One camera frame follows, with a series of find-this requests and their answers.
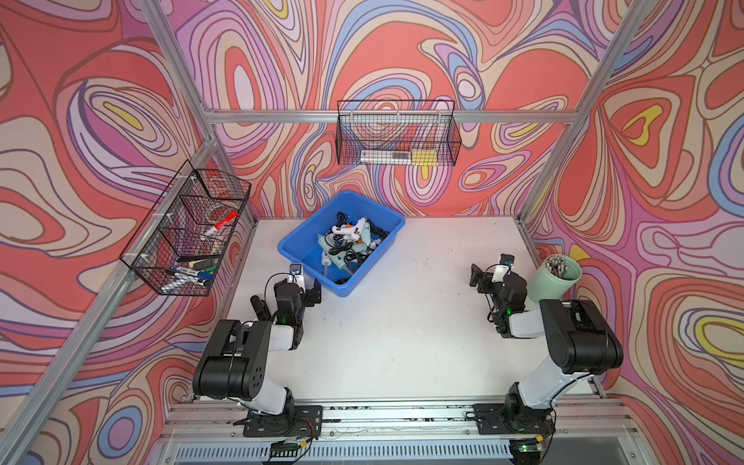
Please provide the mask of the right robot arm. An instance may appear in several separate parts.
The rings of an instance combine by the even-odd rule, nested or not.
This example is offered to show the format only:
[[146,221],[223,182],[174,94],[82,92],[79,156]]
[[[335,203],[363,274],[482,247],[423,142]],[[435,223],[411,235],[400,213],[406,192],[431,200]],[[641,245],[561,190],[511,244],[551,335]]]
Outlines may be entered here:
[[554,403],[577,382],[620,367],[624,352],[605,317],[590,300],[540,300],[528,310],[527,282],[501,261],[486,269],[471,265],[469,286],[486,297],[487,320],[505,339],[544,337],[548,356],[527,378],[514,383],[497,412],[521,432],[548,420]]

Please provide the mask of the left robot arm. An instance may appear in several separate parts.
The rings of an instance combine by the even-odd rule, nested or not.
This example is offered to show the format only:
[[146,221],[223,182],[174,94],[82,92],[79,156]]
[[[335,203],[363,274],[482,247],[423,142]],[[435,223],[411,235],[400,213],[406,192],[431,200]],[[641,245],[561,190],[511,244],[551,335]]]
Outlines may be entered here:
[[277,308],[252,296],[254,321],[221,320],[201,354],[193,381],[195,395],[215,400],[230,399],[265,416],[292,416],[294,395],[269,379],[269,354],[290,352],[300,346],[304,314],[322,302],[319,281],[306,289],[297,278],[273,285]]

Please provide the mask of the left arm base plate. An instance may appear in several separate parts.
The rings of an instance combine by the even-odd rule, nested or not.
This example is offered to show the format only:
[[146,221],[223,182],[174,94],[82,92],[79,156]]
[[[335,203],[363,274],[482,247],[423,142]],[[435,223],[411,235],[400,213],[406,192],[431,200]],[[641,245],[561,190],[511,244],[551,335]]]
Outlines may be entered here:
[[241,423],[246,438],[317,438],[322,432],[324,407],[296,405],[279,415],[250,411]]

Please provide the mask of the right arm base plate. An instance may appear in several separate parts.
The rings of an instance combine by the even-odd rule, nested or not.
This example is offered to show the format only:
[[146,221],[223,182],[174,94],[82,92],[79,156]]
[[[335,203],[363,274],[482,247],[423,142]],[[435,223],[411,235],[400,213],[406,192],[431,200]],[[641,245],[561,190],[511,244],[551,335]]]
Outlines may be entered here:
[[480,435],[550,436],[555,432],[551,409],[486,403],[474,404],[472,413]]

